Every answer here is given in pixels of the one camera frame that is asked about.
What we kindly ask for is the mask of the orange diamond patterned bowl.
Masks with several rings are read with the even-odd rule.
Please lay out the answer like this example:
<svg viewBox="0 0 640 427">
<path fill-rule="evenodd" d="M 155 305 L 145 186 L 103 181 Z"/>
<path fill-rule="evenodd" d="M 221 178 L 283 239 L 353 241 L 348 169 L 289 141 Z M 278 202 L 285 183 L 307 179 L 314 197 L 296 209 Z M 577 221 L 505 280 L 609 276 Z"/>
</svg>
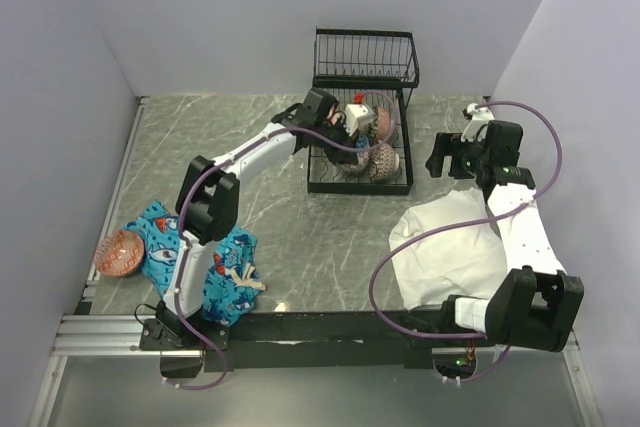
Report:
<svg viewBox="0 0 640 427">
<path fill-rule="evenodd" d="M 108 277 L 127 277 L 141 265 L 145 254 L 142 238 L 130 230 L 117 230 L 99 242 L 93 266 Z"/>
</svg>

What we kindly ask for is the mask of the blue triangle patterned bowl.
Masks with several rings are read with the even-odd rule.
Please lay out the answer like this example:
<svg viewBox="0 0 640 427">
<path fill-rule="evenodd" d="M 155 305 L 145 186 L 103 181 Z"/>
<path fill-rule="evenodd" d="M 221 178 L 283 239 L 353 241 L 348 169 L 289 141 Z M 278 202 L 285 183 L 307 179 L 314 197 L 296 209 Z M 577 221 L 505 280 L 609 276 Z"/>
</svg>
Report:
<svg viewBox="0 0 640 427">
<path fill-rule="evenodd" d="M 356 153 L 356 163 L 350 164 L 337 164 L 337 169 L 344 175 L 357 175 L 361 174 L 368 166 L 370 160 L 370 142 L 367 136 L 361 135 L 356 140 L 355 148 L 358 149 Z"/>
</svg>

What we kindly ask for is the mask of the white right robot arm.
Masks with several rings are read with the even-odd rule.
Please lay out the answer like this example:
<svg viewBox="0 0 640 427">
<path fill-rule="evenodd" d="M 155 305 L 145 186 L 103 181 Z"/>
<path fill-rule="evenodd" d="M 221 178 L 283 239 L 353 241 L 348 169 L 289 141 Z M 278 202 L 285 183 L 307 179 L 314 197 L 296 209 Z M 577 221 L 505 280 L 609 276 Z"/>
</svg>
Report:
<svg viewBox="0 0 640 427">
<path fill-rule="evenodd" d="M 522 137 L 520 125 L 496 120 L 472 137 L 439 133 L 425 163 L 439 177 L 449 158 L 450 177 L 475 180 L 495 218 L 507 265 L 491 298 L 451 295 L 444 301 L 438 333 L 449 345 L 475 331 L 494 344 L 559 352 L 584 297 L 581 279 L 566 273 L 550 246 L 533 175 L 518 164 Z"/>
</svg>

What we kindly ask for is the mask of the orange floral patterned bowl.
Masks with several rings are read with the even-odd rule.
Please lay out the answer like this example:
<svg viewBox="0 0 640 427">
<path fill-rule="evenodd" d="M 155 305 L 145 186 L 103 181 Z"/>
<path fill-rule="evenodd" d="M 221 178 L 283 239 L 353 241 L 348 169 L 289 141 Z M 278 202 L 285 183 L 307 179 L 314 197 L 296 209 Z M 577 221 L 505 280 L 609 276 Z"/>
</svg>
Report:
<svg viewBox="0 0 640 427">
<path fill-rule="evenodd" d="M 327 121 L 331 124 L 334 125 L 337 122 L 337 107 L 336 106 L 332 106 L 328 112 L 327 115 Z"/>
</svg>

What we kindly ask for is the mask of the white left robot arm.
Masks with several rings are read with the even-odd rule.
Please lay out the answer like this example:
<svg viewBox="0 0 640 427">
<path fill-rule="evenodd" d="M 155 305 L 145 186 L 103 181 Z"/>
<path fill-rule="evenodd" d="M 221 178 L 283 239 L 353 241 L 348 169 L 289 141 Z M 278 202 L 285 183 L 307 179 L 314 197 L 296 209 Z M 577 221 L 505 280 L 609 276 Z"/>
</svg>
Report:
<svg viewBox="0 0 640 427">
<path fill-rule="evenodd" d="M 156 318 L 176 348 L 193 346 L 200 335 L 194 319 L 215 248 L 238 219 L 241 187 L 266 168 L 317 146 L 334 163 L 354 164 L 358 137 L 375 120 L 357 93 L 343 107 L 333 95 L 312 88 L 304 100 L 275 115 L 253 138 L 213 160 L 198 156 L 188 166 L 177 199 L 180 238 L 176 266 Z"/>
</svg>

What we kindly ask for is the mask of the red geometric patterned bowl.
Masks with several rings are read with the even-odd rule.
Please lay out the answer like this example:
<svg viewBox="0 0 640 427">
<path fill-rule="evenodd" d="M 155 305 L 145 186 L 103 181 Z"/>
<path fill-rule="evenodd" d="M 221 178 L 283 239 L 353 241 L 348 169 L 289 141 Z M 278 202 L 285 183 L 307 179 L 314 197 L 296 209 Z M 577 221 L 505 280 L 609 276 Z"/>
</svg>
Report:
<svg viewBox="0 0 640 427">
<path fill-rule="evenodd" d="M 379 148 L 371 153 L 369 160 L 369 177 L 372 182 L 382 182 L 393 177 L 399 169 L 400 157 L 394 148 L 381 143 Z"/>
</svg>

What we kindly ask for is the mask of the black wire dish rack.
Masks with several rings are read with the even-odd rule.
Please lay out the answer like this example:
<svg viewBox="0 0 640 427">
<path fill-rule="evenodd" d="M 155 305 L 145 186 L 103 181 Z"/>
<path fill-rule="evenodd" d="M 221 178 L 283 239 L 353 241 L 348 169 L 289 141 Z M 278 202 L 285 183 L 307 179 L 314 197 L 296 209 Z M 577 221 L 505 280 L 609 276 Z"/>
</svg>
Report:
<svg viewBox="0 0 640 427">
<path fill-rule="evenodd" d="M 386 180 L 373 180 L 369 169 L 347 173 L 331 164 L 320 148 L 308 153 L 307 191 L 314 194 L 407 195 L 413 165 L 407 107 L 419 85 L 419 63 L 413 34 L 405 31 L 320 28 L 315 32 L 313 85 L 334 95 L 342 105 L 372 90 L 366 104 L 393 118 L 383 137 L 399 157 L 399 167 Z"/>
</svg>

